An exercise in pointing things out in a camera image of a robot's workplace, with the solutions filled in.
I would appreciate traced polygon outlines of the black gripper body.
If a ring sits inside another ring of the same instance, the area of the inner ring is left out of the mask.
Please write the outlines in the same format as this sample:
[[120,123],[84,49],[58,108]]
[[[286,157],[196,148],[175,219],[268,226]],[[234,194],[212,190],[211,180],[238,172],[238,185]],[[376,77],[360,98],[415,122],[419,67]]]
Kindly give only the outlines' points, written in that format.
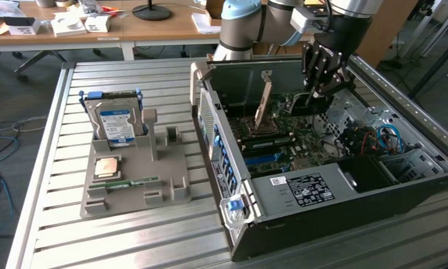
[[312,22],[312,26],[322,30],[314,35],[312,49],[322,50],[319,54],[331,57],[331,72],[347,65],[350,56],[360,46],[371,21],[371,17],[332,15],[331,23],[323,20]]

